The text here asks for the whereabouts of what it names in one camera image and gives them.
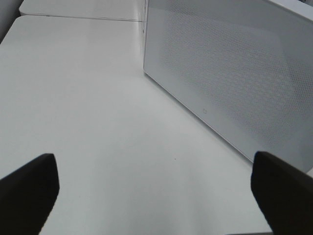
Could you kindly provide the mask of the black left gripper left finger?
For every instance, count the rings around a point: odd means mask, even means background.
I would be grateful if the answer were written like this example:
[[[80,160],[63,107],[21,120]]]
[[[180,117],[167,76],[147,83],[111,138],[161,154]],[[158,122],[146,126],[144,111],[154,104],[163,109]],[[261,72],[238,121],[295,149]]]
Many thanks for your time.
[[[42,154],[0,180],[0,233],[38,235],[60,190],[54,154]]]

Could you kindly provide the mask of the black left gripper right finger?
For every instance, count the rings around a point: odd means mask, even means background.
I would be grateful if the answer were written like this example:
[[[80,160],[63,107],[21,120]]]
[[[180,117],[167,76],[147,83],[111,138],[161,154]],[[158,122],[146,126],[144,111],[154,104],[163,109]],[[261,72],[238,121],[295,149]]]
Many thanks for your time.
[[[252,194],[275,235],[313,233],[313,179],[264,151],[256,152]]]

